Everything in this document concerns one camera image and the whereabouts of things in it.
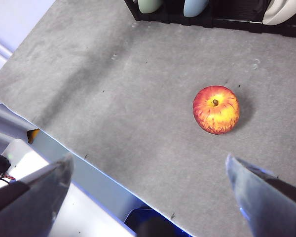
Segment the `apple stem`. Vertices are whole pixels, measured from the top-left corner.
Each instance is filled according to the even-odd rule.
[[[217,106],[218,105],[218,100],[213,100],[213,103],[214,103],[214,106]]]

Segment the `black rack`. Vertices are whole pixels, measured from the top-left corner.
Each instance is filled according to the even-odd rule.
[[[141,13],[138,3],[133,0],[125,0],[137,21],[159,21],[207,28],[219,27],[296,37],[296,14],[279,25],[267,26],[262,24],[264,13],[270,1],[209,0],[208,6],[201,14],[187,18],[183,16],[185,0],[164,0],[163,5],[156,12],[150,14]]]

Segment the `apple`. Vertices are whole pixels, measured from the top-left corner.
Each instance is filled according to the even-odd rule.
[[[239,120],[240,107],[235,94],[220,85],[200,90],[193,101],[193,113],[198,125],[212,134],[224,134]]]

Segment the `blue light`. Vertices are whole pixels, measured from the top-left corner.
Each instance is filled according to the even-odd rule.
[[[242,213],[242,215],[244,216],[244,218],[246,218],[248,221],[250,221],[250,217],[248,216],[248,214],[246,213],[246,211],[242,207],[239,208],[239,210]]]

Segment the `gray felt mat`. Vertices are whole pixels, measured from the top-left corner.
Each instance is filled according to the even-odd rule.
[[[225,135],[195,122],[234,91]],[[296,39],[135,22],[119,0],[56,0],[0,71],[0,101],[199,237],[250,236],[228,153],[296,185]]]

